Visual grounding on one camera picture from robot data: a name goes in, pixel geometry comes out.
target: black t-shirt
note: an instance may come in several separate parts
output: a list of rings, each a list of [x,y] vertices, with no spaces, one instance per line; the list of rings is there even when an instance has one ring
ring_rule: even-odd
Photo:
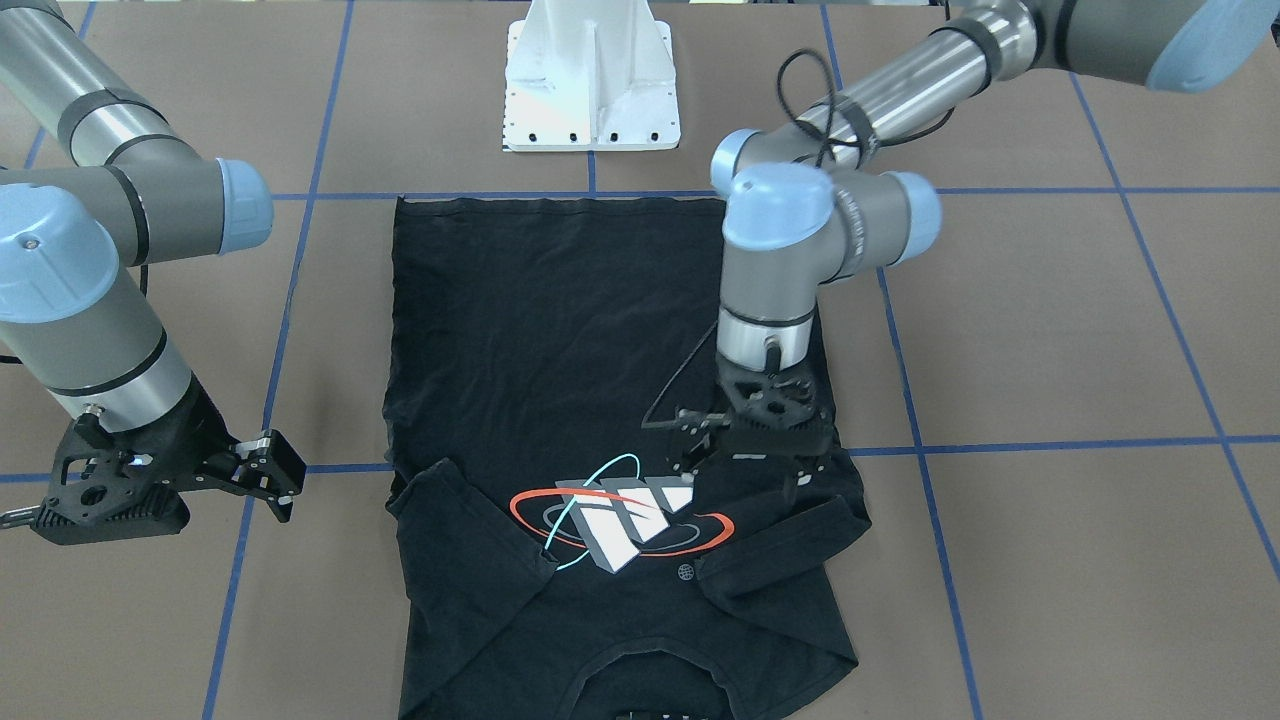
[[[763,720],[856,665],[822,568],[869,527],[847,454],[788,503],[781,462],[690,484],[640,430],[717,316],[723,213],[399,204],[384,415],[411,600],[402,719]],[[658,416],[707,409],[709,345]],[[820,332],[809,357],[831,406]]]

